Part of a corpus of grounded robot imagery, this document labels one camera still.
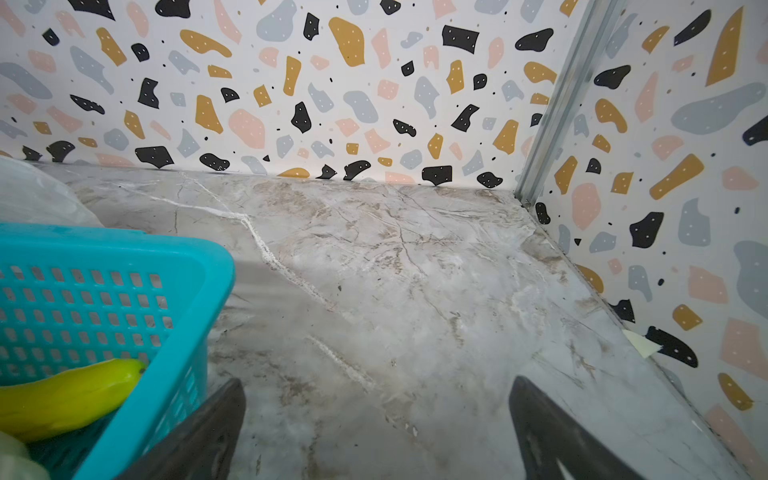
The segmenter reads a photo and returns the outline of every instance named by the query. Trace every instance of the plastic bag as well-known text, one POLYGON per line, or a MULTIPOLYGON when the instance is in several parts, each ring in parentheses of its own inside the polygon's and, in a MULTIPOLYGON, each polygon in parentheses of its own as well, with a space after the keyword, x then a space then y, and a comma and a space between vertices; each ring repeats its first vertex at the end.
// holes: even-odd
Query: plastic bag
POLYGON ((104 226, 71 188, 12 158, 0 159, 0 222, 104 226))

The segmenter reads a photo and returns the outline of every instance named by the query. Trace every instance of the wall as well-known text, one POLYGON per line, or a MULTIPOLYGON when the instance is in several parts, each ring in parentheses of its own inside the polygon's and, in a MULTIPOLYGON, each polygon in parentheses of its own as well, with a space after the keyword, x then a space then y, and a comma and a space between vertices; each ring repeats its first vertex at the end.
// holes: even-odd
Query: wall
POLYGON ((755 478, 768 478, 766 23, 764 0, 629 1, 535 205, 755 478))
POLYGON ((505 189, 586 4, 25 1, 0 0, 13 157, 505 189))

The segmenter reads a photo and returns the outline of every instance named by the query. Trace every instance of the yellow vegetable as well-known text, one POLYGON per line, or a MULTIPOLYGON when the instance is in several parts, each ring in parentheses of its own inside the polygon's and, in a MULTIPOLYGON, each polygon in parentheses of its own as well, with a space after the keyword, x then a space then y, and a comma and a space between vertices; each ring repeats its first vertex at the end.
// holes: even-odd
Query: yellow vegetable
POLYGON ((0 431, 29 443, 90 425, 122 405, 145 368, 139 360, 112 359, 0 387, 0 431))

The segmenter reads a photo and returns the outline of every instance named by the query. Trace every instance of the black shape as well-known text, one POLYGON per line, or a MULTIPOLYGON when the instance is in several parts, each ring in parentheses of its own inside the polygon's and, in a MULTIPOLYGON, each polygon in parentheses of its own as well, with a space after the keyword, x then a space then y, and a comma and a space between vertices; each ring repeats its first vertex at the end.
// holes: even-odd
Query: black shape
POLYGON ((485 87, 485 84, 488 83, 488 76, 484 73, 478 73, 472 79, 472 83, 475 85, 473 90, 480 90, 481 88, 485 87))
POLYGON ((43 38, 45 38, 45 41, 48 42, 52 47, 55 47, 60 42, 56 33, 50 28, 46 30, 45 33, 43 33, 43 38))
POLYGON ((365 160, 352 162, 351 164, 344 167, 344 172, 346 173, 346 175, 344 175, 344 180, 352 180, 357 176, 357 174, 363 170, 368 170, 369 168, 371 168, 371 164, 365 160))
POLYGON ((155 87, 157 87, 157 82, 151 78, 145 78, 141 82, 141 91, 139 92, 140 104, 145 104, 152 108, 160 108, 160 101, 157 99, 157 95, 154 94, 155 87))
POLYGON ((410 74, 412 74, 413 73, 413 60, 409 61, 408 63, 406 63, 405 65, 400 67, 400 71, 402 72, 402 76, 403 77, 407 77, 410 74))
POLYGON ((206 167, 212 168, 217 172, 223 172, 230 167, 230 161, 219 158, 214 154, 200 155, 200 163, 206 167))
POLYGON ((608 87, 611 90, 616 90, 621 85, 621 81, 632 70, 629 65, 622 65, 616 68, 609 68, 606 71, 598 73, 594 78, 594 84, 598 87, 608 87))
POLYGON ((520 37, 520 40, 515 43, 515 48, 520 51, 544 51, 544 49, 547 48, 547 43, 549 42, 549 39, 552 38, 552 35, 554 35, 554 30, 551 28, 545 28, 541 31, 529 33, 528 35, 520 37))
POLYGON ((131 50, 134 51, 134 55, 136 55, 138 61, 149 60, 149 50, 147 50, 147 47, 145 47, 144 44, 134 43, 131 45, 131 50))
POLYGON ((456 130, 467 131, 471 124, 469 118, 478 110, 480 110, 480 107, 476 107, 473 104, 467 105, 467 107, 462 110, 462 113, 456 117, 451 126, 456 130))
POLYGON ((24 160, 38 161, 42 157, 40 153, 32 150, 30 147, 22 147, 22 153, 25 156, 24 160))
POLYGON ((159 0, 154 10, 161 17, 189 18, 192 15, 190 0, 159 0))
POLYGON ((547 215, 547 206, 544 205, 543 202, 538 202, 535 205, 536 209, 536 218, 538 218, 538 222, 542 225, 549 225, 549 222, 552 221, 552 219, 547 215))
POLYGON ((90 101, 87 98, 78 97, 77 95, 70 95, 69 98, 72 99, 72 101, 82 108, 85 111, 97 111, 100 114, 104 114, 104 107, 96 103, 95 101, 90 101))
POLYGON ((441 167, 427 167, 422 170, 422 180, 432 182, 436 187, 453 180, 453 167, 443 165, 441 167))
POLYGON ((753 126, 747 128, 744 135, 741 137, 744 140, 744 143, 750 147, 759 141, 768 140, 768 116, 763 117, 763 120, 760 120, 753 126))
POLYGON ((588 174, 600 174, 600 171, 602 170, 602 166, 600 165, 600 162, 597 158, 591 158, 589 160, 589 165, 587 165, 587 173, 588 174))
POLYGON ((318 178, 321 180, 330 180, 333 178, 333 175, 336 175, 336 170, 333 170, 328 165, 323 165, 323 174, 320 175, 318 178))
POLYGON ((694 353, 693 349, 676 336, 659 330, 655 326, 649 326, 645 338, 661 345, 659 353, 670 356, 675 360, 680 360, 682 363, 694 368, 699 366, 699 359, 696 358, 696 353, 694 353))
POLYGON ((656 234, 659 233, 661 221, 664 220, 664 214, 661 212, 650 212, 643 220, 633 223, 629 226, 629 233, 632 236, 632 246, 648 248, 656 241, 656 234))
POLYGON ((471 54, 475 53, 475 44, 478 41, 476 31, 465 30, 459 27, 444 26, 442 28, 442 44, 449 47, 456 47, 466 50, 471 54))
POLYGON ((395 119, 392 120, 392 124, 395 125, 395 130, 397 130, 397 133, 408 134, 411 137, 416 136, 416 129, 408 125, 406 122, 395 119))
POLYGON ((60 164, 64 162, 64 157, 66 157, 69 152, 74 150, 74 145, 66 140, 59 140, 48 145, 45 150, 51 154, 54 162, 60 164))
POLYGON ((76 12, 95 13, 114 20, 112 9, 109 8, 109 0, 69 0, 69 4, 76 12))
POLYGON ((240 100, 240 96, 237 94, 237 92, 227 87, 221 88, 221 96, 224 97, 225 104, 232 100, 240 100))
POLYGON ((305 134, 312 128, 312 121, 310 120, 310 114, 306 113, 306 107, 304 102, 300 101, 293 109, 293 118, 290 119, 290 123, 294 127, 301 130, 301 133, 305 134))
POLYGON ((157 168, 174 163, 165 147, 139 147, 135 152, 140 162, 154 165, 157 168))
POLYGON ((710 24, 711 19, 712 11, 704 10, 701 15, 696 17, 696 19, 688 24, 686 28, 683 28, 680 33, 674 36, 674 44, 679 45, 684 41, 689 41, 696 35, 700 34, 707 27, 707 25, 710 24))
POLYGON ((616 316, 623 321, 634 323, 634 310, 632 310, 632 302, 629 299, 619 300, 619 303, 611 305, 611 308, 614 309, 616 316))
POLYGON ((387 15, 391 15, 400 9, 400 2, 395 2, 395 0, 382 0, 379 5, 381 5, 382 10, 387 15))
POLYGON ((485 172, 483 174, 479 174, 477 180, 485 188, 498 187, 504 181, 503 178, 496 177, 491 172, 485 172))
POLYGON ((320 19, 311 13, 306 13, 306 20, 304 21, 304 38, 312 41, 315 35, 320 35, 320 19))

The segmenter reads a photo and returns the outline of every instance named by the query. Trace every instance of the blue plastic basket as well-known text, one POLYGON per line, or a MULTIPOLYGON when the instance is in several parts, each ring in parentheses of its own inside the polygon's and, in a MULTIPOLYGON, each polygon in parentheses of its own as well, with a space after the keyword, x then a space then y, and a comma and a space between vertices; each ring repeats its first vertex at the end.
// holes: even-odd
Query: blue plastic basket
POLYGON ((30 445, 54 480, 113 478, 205 400, 206 338, 233 283, 206 240, 0 223, 0 385, 150 363, 115 414, 30 445))

